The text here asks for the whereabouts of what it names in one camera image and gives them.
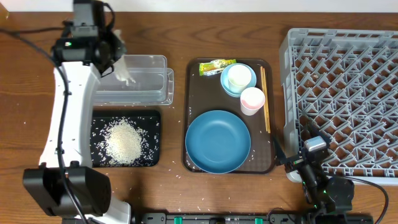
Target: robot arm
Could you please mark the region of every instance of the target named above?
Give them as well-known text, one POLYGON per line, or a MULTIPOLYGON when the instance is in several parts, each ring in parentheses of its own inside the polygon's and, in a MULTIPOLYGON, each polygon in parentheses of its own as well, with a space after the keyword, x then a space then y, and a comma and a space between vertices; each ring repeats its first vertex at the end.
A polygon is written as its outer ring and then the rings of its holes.
MULTIPOLYGON (((62 133, 63 166, 68 185, 86 218, 99 223, 129 224, 131 206, 113 198, 109 178, 91 169, 89 134, 93 98, 101 74, 113 68, 113 63, 126 52, 111 32, 114 19, 105 25, 104 6, 107 4, 101 1, 74 0, 74 21, 67 24, 52 48, 69 86, 62 133)), ((62 184, 56 151, 65 86, 58 69, 54 69, 54 75, 55 99, 49 137, 39 168, 25 170, 23 184, 47 215, 73 218, 78 213, 62 184)))

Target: cup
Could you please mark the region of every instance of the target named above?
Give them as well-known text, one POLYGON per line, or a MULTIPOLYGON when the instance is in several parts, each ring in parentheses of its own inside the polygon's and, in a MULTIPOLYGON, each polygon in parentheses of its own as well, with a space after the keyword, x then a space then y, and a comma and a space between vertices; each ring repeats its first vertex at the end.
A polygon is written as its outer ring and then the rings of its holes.
POLYGON ((241 111, 243 114, 252 116, 264 106, 266 96, 256 87, 245 89, 241 94, 241 111))
POLYGON ((227 76, 228 88, 235 94, 241 94, 251 81, 251 72, 244 65, 233 65, 227 76))

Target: wood grain surface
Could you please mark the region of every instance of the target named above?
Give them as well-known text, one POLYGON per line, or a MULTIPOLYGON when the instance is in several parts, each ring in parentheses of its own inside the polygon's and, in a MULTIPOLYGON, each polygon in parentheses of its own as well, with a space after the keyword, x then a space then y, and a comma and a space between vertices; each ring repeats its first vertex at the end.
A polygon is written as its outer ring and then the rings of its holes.
MULTIPOLYGON (((59 26, 70 13, 12 13, 15 29, 59 26)), ((171 106, 162 114, 160 161, 148 168, 102 168, 114 195, 140 212, 267 213, 274 207, 302 210, 302 187, 289 181, 283 167, 268 175, 194 174, 182 165, 185 71, 194 58, 259 58, 273 73, 275 126, 282 136, 284 98, 279 80, 278 49, 293 27, 397 30, 398 14, 308 13, 117 13, 128 54, 167 57, 175 72, 171 106)), ((49 50, 59 32, 30 35, 49 50)), ((0 223, 60 223, 47 217, 22 186, 22 173, 37 167, 52 112, 53 68, 22 42, 0 35, 0 223)), ((119 107, 115 110, 131 110, 119 107)), ((383 223, 397 223, 398 188, 386 187, 390 206, 383 223)), ((374 187, 356 185, 354 212, 379 216, 384 204, 374 187)))

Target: blue plate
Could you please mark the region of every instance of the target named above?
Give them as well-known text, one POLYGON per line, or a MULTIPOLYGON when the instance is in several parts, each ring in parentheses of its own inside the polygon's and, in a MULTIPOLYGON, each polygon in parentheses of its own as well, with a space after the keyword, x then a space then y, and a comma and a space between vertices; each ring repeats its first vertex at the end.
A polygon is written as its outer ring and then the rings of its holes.
POLYGON ((224 174, 243 164, 250 152, 250 134, 236 115, 209 111, 189 126, 185 148, 192 162, 204 171, 224 174))
POLYGON ((257 83, 257 77, 256 77, 256 73, 254 73, 253 69, 249 66, 249 65, 245 65, 242 63, 235 63, 232 65, 228 65, 226 68, 224 68, 223 72, 221 73, 221 86, 223 86, 225 92, 232 97, 241 97, 240 94, 236 94, 231 92, 231 90, 229 90, 229 84, 228 84, 228 70, 234 66, 234 65, 244 65, 246 66, 250 72, 251 72, 251 81, 249 82, 247 88, 249 87, 255 87, 256 83, 257 83))

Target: transparent bin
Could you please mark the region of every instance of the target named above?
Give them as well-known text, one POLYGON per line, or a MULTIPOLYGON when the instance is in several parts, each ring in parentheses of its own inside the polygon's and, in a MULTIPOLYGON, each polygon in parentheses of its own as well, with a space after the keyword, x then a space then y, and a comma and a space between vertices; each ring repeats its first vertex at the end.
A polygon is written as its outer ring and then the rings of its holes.
POLYGON ((125 55, 128 74, 114 72, 101 79, 95 105, 170 105, 174 71, 163 55, 125 55))

